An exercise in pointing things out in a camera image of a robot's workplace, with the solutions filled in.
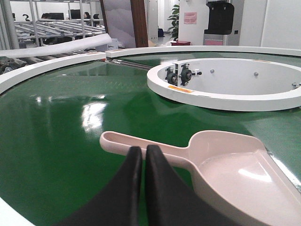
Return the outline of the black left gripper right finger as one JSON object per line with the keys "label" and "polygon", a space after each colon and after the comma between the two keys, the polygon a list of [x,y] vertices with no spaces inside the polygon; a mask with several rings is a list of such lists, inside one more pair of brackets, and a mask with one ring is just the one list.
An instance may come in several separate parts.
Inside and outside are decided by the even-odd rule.
{"label": "black left gripper right finger", "polygon": [[236,226],[189,188],[158,145],[146,149],[145,198],[150,226]]}

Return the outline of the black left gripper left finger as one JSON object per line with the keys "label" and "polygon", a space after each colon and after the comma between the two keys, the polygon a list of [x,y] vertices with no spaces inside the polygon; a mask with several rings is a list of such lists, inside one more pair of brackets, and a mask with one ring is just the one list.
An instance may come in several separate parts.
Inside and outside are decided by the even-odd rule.
{"label": "black left gripper left finger", "polygon": [[142,151],[129,148],[126,158],[109,181],[87,204],[57,226],[137,226],[142,173]]}

